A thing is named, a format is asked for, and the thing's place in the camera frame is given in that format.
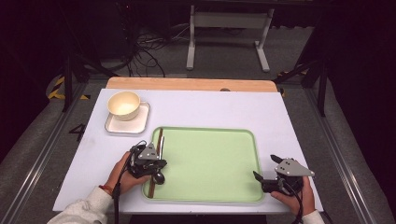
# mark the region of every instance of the black curtain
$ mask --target black curtain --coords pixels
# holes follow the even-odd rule
[[[0,7],[0,161],[47,105],[46,89],[62,66],[51,1]]]
[[[354,1],[324,15],[300,63],[323,59],[361,152],[396,217],[396,2]]]

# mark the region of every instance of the metal rail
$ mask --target metal rail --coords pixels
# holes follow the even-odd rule
[[[317,97],[315,96],[314,91],[312,89],[305,89],[305,94],[308,98],[309,104],[315,111],[315,116],[320,124],[321,129],[323,130],[327,140],[329,141],[332,160],[337,167],[341,179],[343,180],[346,192],[349,195],[350,201],[352,201],[352,204],[361,223],[375,224],[376,221],[373,215],[370,213],[367,203],[363,198],[361,188],[359,187],[355,176],[353,175],[351,169],[349,168],[341,153],[340,147],[335,140],[328,121],[326,120],[326,118],[322,117],[320,115],[320,112],[318,111]]]

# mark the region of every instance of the white table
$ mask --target white table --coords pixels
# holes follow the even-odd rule
[[[288,112],[278,92],[135,90],[150,103],[146,130],[109,133],[106,102],[120,89],[103,89],[53,207],[62,211],[106,182],[123,153],[140,140],[150,141],[159,126],[247,129],[253,132],[264,178],[275,178],[270,155],[296,159],[306,166]],[[316,208],[323,211],[315,185]],[[120,211],[131,214],[276,214],[289,209],[269,194],[259,203],[195,203],[148,200],[140,187],[120,197]]]

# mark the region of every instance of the yellow tape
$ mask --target yellow tape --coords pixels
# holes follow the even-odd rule
[[[64,83],[64,76],[61,76],[58,78],[58,80],[55,83],[55,86],[52,88],[52,92],[49,94],[49,99],[56,98],[60,100],[64,100],[66,97],[64,94],[58,94],[58,90],[61,88],[62,84]],[[89,100],[91,99],[90,95],[81,95],[79,98],[80,100]]]

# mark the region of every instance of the saucer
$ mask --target saucer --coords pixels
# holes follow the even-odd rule
[[[109,113],[105,128],[110,133],[142,133],[146,129],[146,122],[149,116],[149,103],[141,102],[139,113],[129,120],[116,119]]]

